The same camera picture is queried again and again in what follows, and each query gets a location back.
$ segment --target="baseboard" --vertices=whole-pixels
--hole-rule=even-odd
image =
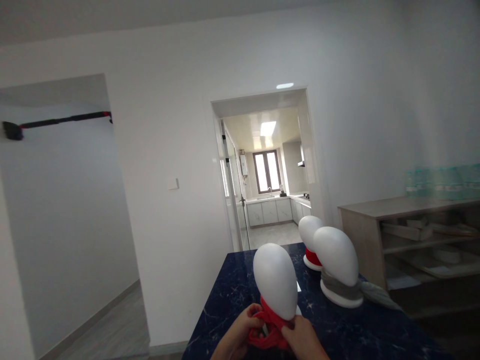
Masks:
[[[150,358],[162,355],[183,353],[189,344],[188,341],[172,342],[170,344],[150,346]]]
[[[282,225],[282,224],[288,224],[288,223],[294,223],[295,224],[295,221],[287,220],[287,221],[280,221],[280,222],[272,222],[272,223],[269,223],[269,224],[255,225],[255,226],[250,226],[250,229],[266,228],[268,226]]]
[[[72,344],[83,334],[85,334],[90,328],[92,328],[96,323],[98,323],[110,310],[117,306],[123,299],[127,297],[132,291],[134,291],[138,286],[140,286],[140,280],[135,281],[132,285],[127,287],[124,291],[120,293],[116,298],[110,301],[107,305],[101,308],[95,315],[89,318],[84,322],[80,327],[74,330],[70,335],[64,338],[53,347],[49,352],[40,357],[38,360],[55,360],[58,358],[65,350],[67,350]]]

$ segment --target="ceiling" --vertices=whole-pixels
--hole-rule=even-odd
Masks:
[[[300,140],[296,107],[282,108],[223,118],[238,149],[247,153],[279,148],[283,143]],[[272,136],[260,136],[262,123],[275,121]]]
[[[105,76],[72,77],[0,89],[0,106],[44,108],[62,105],[109,111]]]
[[[327,0],[0,0],[0,46],[299,8]]]
[[[238,97],[212,102],[213,111],[219,118],[259,113],[272,109],[293,108],[299,103],[305,89],[276,91],[267,94]]]

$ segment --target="tile floor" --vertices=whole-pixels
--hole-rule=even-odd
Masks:
[[[138,286],[57,360],[180,360],[182,354],[149,357],[150,338]]]
[[[267,243],[288,245],[302,242],[299,227],[294,222],[253,228],[248,231],[248,235],[251,250]]]

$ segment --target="window frame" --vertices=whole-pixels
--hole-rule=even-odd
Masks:
[[[282,188],[282,178],[280,177],[280,165],[279,165],[279,155],[277,149],[253,152],[253,163],[255,165],[255,177],[256,177],[256,188],[259,194],[266,194],[269,193],[270,190],[268,188],[272,187],[272,180],[270,179],[270,167],[269,167],[269,160],[267,159],[267,154],[274,153],[275,154],[275,162],[276,162],[276,172],[278,174],[278,188],[271,189],[271,192],[279,192]],[[267,189],[265,191],[260,191],[260,182],[259,182],[259,171],[257,169],[257,155],[263,155],[263,165],[265,166],[265,175],[266,175],[266,185]]]

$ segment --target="gray scarf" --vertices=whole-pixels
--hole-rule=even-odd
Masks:
[[[325,267],[321,271],[321,279],[323,280],[323,285],[325,285],[328,290],[342,298],[359,300],[362,296],[365,296],[368,300],[383,307],[403,311],[402,308],[390,298],[388,292],[371,282],[358,280],[355,285],[347,286],[329,274],[328,271],[325,270]]]

